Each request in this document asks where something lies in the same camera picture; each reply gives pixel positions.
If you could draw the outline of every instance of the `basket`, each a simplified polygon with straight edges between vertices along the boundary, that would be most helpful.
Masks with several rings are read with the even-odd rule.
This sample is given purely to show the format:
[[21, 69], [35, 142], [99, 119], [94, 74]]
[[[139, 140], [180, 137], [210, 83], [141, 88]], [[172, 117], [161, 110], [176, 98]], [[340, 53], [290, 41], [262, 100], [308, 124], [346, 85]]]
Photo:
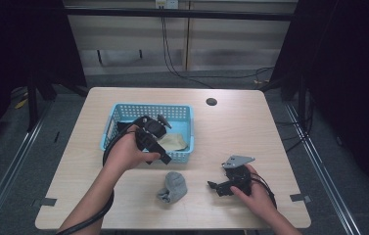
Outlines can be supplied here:
[[164, 104], [114, 104], [105, 131], [102, 135], [101, 149], [105, 151], [111, 140], [118, 134], [116, 123], [132, 122], [141, 116], [157, 119], [163, 115], [171, 125], [166, 133], [181, 133], [187, 148], [179, 151], [167, 151], [173, 163], [187, 163], [194, 149], [194, 117], [193, 109], [186, 105]]

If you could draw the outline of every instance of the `black cable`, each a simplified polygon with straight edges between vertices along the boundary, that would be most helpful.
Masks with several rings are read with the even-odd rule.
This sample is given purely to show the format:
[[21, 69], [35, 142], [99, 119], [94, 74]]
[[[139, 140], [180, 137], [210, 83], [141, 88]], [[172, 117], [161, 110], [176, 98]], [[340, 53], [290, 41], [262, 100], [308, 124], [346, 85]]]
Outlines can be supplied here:
[[[122, 138], [125, 134], [128, 133], [132, 133], [135, 131], [127, 131], [127, 129], [129, 129], [129, 127], [134, 124], [134, 122], [130, 123], [129, 125], [127, 125], [119, 134], [117, 134], [114, 139], [111, 140], [111, 142], [108, 144], [108, 146], [105, 149], [104, 152], [104, 156], [103, 156], [103, 165], [105, 165], [105, 162], [109, 156], [109, 153], [111, 152], [111, 149], [114, 147], [114, 145], [117, 143], [117, 141]], [[106, 202], [106, 204], [104, 205], [104, 207], [98, 211], [96, 214], [94, 214], [93, 216], [91, 216], [90, 218], [68, 228], [65, 229], [59, 233], [57, 233], [57, 235], [69, 235], [72, 234], [74, 232], [77, 232], [93, 223], [95, 223], [96, 221], [98, 221], [99, 219], [101, 219], [103, 216], [105, 216], [105, 214], [109, 211], [109, 209], [112, 207], [112, 204], [114, 203], [114, 191], [112, 191], [111, 196], [109, 197], [108, 201]]]
[[[255, 73], [253, 74], [248, 74], [248, 75], [242, 75], [242, 76], [220, 76], [220, 75], [182, 75], [180, 74], [174, 67], [173, 65], [173, 62], [172, 62], [172, 59], [171, 59], [171, 55], [169, 53], [169, 46], [168, 46], [168, 39], [167, 39], [167, 36], [166, 36], [166, 24], [165, 24], [165, 18], [161, 18], [161, 24], [162, 24], [162, 47], [163, 47], [163, 56], [164, 56], [164, 61], [165, 61], [165, 65], [166, 67], [168, 68], [168, 70], [178, 76], [178, 77], [181, 77], [183, 79], [187, 79], [187, 80], [191, 80], [191, 81], [195, 81], [195, 82], [198, 82], [200, 83], [201, 85], [204, 85], [206, 87], [209, 87], [209, 88], [212, 88], [210, 85], [208, 84], [205, 84], [203, 82], [200, 82], [198, 80], [195, 80], [195, 79], [191, 79], [191, 78], [230, 78], [230, 79], [239, 79], [239, 78], [248, 78], [248, 77], [252, 77], [252, 76], [256, 76], [256, 80], [258, 80], [258, 75], [261, 74], [261, 73], [264, 73], [266, 71], [269, 71], [269, 70], [272, 70], [274, 69], [274, 67], [265, 67], [265, 68], [260, 68], [260, 69], [257, 69], [255, 71]], [[167, 62], [167, 59], [166, 59], [166, 56], [168, 56], [169, 58], [169, 63], [171, 65], [171, 68], [169, 67], [168, 65], [168, 62]]]
[[285, 153], [290, 152], [291, 150], [293, 150], [294, 148], [296, 148], [296, 146], [299, 145], [303, 141], [303, 139], [309, 137], [309, 134], [310, 134], [311, 129], [312, 129], [312, 124], [313, 124], [313, 111], [314, 111], [314, 100], [309, 95], [309, 104], [308, 104], [308, 111], [307, 111], [308, 118], [305, 121], [305, 122], [307, 122], [306, 123], [307, 127], [306, 127], [306, 130], [305, 130], [305, 133], [300, 138], [300, 141], [297, 142], [296, 144], [294, 144], [293, 146], [291, 146], [290, 148], [288, 148], [287, 150], [285, 150]]
[[269, 185], [266, 183], [266, 181], [258, 174], [256, 173], [251, 173], [252, 175], [259, 177], [259, 179], [256, 178], [252, 178], [251, 180], [253, 180], [254, 182], [259, 183], [261, 186], [264, 187], [264, 189], [266, 190], [267, 194], [269, 195], [270, 201], [272, 201], [273, 206], [275, 206], [275, 209], [278, 209], [278, 206], [276, 205], [276, 199], [275, 199], [275, 194], [272, 192], [272, 190], [270, 190]]
[[[176, 76], [178, 76], [178, 77], [181, 77], [181, 78], [183, 78], [183, 79], [191, 80], [191, 81], [197, 82], [197, 83], [199, 83], [199, 84], [201, 84], [201, 85], [203, 85], [203, 86], [206, 86], [206, 87], [208, 87], [208, 88], [210, 88], [210, 89], [214, 89], [214, 87], [212, 87], [212, 86], [210, 86], [210, 85], [208, 85], [208, 84], [206, 84], [206, 83], [203, 83], [203, 82], [201, 82], [201, 81], [198, 81], [198, 80], [191, 79], [191, 78], [189, 78], [189, 77], [183, 76], [183, 75], [181, 75], [180, 73], [178, 73], [178, 71], [177, 71], [177, 70], [175, 70], [175, 67], [174, 67], [174, 65], [173, 65], [173, 63], [172, 63], [171, 55], [169, 54], [168, 40], [166, 39], [165, 18], [161, 18], [161, 24], [162, 24], [162, 47], [163, 47], [163, 59], [164, 59], [164, 61], [165, 61], [165, 65], [166, 65], [166, 67], [168, 68], [169, 72], [171, 72], [172, 74], [174, 74], [174, 75], [176, 75]], [[166, 60], [166, 53], [167, 53], [167, 55], [168, 55], [169, 62], [170, 62], [170, 64], [171, 64], [172, 70], [171, 70], [171, 68], [169, 67], [168, 62], [167, 62], [167, 60]]]

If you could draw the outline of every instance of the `black object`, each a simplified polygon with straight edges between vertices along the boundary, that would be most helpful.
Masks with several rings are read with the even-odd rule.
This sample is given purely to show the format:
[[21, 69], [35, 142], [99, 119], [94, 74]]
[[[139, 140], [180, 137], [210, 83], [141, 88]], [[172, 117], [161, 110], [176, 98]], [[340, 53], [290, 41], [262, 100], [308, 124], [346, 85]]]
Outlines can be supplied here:
[[220, 184], [208, 181], [208, 186], [211, 189], [215, 189], [219, 197], [232, 196], [233, 192], [230, 190], [231, 186], [238, 187], [242, 192], [249, 196], [252, 193], [252, 181], [254, 181], [263, 186], [269, 195], [270, 201], [272, 201], [273, 206], [275, 206], [275, 209], [278, 208], [276, 205], [275, 194], [273, 194], [269, 185], [262, 177], [260, 177], [260, 175], [251, 173], [245, 165], [224, 169], [226, 170], [226, 176], [229, 178], [229, 181]]
[[251, 173], [248, 168], [244, 165], [238, 166], [236, 168], [226, 168], [226, 176], [229, 181], [216, 184], [208, 181], [208, 186], [211, 189], [215, 189], [218, 196], [231, 196], [233, 192], [230, 190], [231, 186], [236, 186], [242, 190], [246, 195], [251, 194]]
[[[147, 149], [149, 152], [156, 152], [161, 155], [160, 160], [166, 165], [171, 161], [171, 157], [166, 153], [165, 149], [157, 142], [156, 138], [161, 138], [166, 134], [165, 125], [169, 125], [165, 118], [160, 118], [161, 121], [154, 120], [148, 116], [142, 116], [135, 119], [133, 122], [129, 123], [124, 129], [118, 132], [110, 144], [106, 147], [106, 151], [103, 157], [103, 164], [105, 164], [109, 150], [114, 146], [114, 144], [127, 133], [128, 128], [135, 124], [139, 128], [135, 132], [136, 146], [139, 150]], [[117, 126], [124, 126], [124, 123], [119, 122]]]
[[[165, 118], [162, 117], [161, 121], [163, 123], [166, 123], [168, 126], [170, 126]], [[123, 130], [121, 130], [114, 137], [114, 139], [111, 140], [109, 145], [106, 147], [105, 152], [104, 152], [104, 156], [103, 156], [103, 165], [105, 165], [105, 162], [108, 159], [109, 153], [111, 152], [112, 148], [117, 143], [117, 141], [120, 138], [122, 138], [125, 134], [129, 133], [128, 128], [130, 126], [134, 125], [134, 124], [139, 127], [135, 131], [136, 145], [137, 145], [138, 149], [141, 150], [141, 151], [144, 150], [144, 149], [147, 149], [149, 152], [160, 153], [160, 155], [161, 155], [160, 160], [167, 165], [171, 161], [171, 157], [165, 152], [165, 149], [159, 143], [157, 143], [157, 140], [154, 137], [154, 136], [160, 136], [161, 133], [166, 133], [165, 127], [163, 126], [161, 121], [156, 121], [156, 120], [154, 120], [154, 119], [152, 119], [148, 116], [142, 116], [142, 117], [139, 117], [139, 118], [135, 119], [130, 124], [128, 124]], [[94, 222], [96, 222], [97, 220], [99, 220], [100, 218], [105, 216], [105, 214], [109, 211], [109, 209], [111, 208], [113, 203], [114, 203], [114, 191], [112, 192], [111, 197], [108, 199], [105, 206], [98, 213], [96, 213], [92, 217], [88, 218], [87, 220], [85, 220], [83, 222], [80, 222], [80, 223], [76, 224], [75, 226], [72, 226], [72, 227], [70, 227], [70, 228], [68, 228], [64, 231], [61, 231], [57, 234], [58, 235], [72, 234], [76, 231], [79, 231], [80, 229], [83, 229], [83, 228], [93, 224]]]

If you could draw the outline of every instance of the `table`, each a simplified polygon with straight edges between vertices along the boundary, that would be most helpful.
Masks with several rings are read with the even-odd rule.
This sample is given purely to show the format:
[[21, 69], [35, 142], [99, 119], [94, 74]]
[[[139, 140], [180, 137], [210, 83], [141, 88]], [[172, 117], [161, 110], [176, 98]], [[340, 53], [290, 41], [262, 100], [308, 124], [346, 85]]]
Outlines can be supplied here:
[[[207, 98], [217, 100], [209, 106]], [[231, 155], [251, 156], [251, 164], [275, 193], [278, 210], [295, 227], [310, 218], [263, 93], [252, 90], [93, 88], [89, 92], [35, 224], [57, 229], [102, 168], [99, 143], [114, 103], [184, 104], [194, 109], [195, 149], [187, 164], [141, 164], [115, 187], [115, 202], [104, 229], [260, 229], [267, 228], [236, 197], [218, 197], [207, 181], [224, 182], [221, 164]], [[156, 198], [164, 177], [183, 174], [188, 193], [176, 204]]]

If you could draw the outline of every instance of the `gray object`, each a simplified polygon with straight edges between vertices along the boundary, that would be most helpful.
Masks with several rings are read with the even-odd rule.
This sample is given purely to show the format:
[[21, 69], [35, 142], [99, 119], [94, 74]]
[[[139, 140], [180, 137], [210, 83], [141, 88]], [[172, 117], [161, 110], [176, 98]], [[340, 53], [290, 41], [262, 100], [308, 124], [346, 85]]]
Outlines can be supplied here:
[[187, 194], [187, 186], [182, 174], [171, 171], [165, 176], [165, 188], [160, 189], [157, 198], [167, 204], [176, 203]]
[[226, 163], [223, 164], [223, 168], [236, 168], [240, 165], [253, 162], [254, 158], [232, 155]]

